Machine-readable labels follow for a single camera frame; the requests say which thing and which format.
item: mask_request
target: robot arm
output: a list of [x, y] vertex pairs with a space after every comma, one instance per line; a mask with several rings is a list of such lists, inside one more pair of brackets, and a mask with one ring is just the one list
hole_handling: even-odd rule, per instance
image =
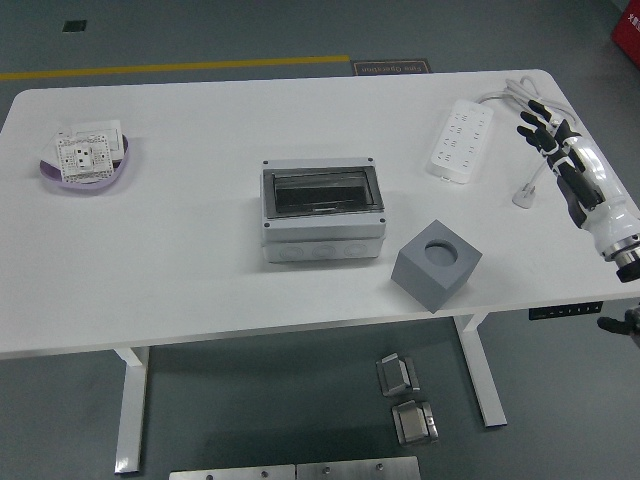
[[640, 278], [640, 220], [626, 207], [627, 195], [597, 146], [574, 132], [562, 116], [531, 100], [521, 118], [534, 129], [518, 133], [546, 159], [574, 224], [593, 235], [605, 261], [615, 261], [621, 282]]
[[620, 335], [629, 335], [640, 348], [640, 305], [624, 313], [624, 321], [611, 317], [600, 317], [598, 326], [603, 330]]

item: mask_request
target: metal plate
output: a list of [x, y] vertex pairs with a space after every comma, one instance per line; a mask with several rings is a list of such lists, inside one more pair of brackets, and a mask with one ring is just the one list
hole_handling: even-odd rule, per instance
[[295, 465], [173, 472], [169, 480], [296, 480]]
[[416, 457], [298, 465], [298, 480], [420, 480]]
[[431, 68], [426, 58], [412, 60], [352, 60], [351, 68], [356, 77], [431, 73]]

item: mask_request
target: gray plastic box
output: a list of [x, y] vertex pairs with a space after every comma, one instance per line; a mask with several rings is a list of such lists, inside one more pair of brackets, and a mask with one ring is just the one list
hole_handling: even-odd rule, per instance
[[480, 257], [436, 220], [402, 247], [391, 279], [435, 313], [469, 279]]

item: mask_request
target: white metal table frame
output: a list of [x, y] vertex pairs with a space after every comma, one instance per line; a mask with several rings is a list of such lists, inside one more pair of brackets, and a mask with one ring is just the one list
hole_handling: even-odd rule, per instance
[[[503, 102], [490, 104], [467, 185], [426, 171], [455, 100], [524, 74], [566, 102], [538, 70], [21, 93], [0, 134], [0, 358], [114, 349], [127, 364], [124, 473], [138, 469], [149, 346], [450, 316], [485, 425], [506, 424], [477, 332], [490, 312], [640, 296], [573, 226], [550, 172], [532, 209], [511, 203], [540, 159]], [[39, 148], [58, 125], [109, 119], [130, 145], [113, 186], [77, 194], [40, 178]], [[358, 156], [376, 160], [388, 220], [380, 257], [266, 263], [262, 161]], [[483, 258], [431, 314], [390, 276], [399, 249], [435, 219]]]

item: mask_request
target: power strip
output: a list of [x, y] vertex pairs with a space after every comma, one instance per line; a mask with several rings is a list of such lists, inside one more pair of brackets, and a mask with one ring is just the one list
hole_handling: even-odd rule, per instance
[[493, 110], [469, 100], [456, 100], [433, 150], [427, 169], [444, 180], [467, 183], [478, 163]]

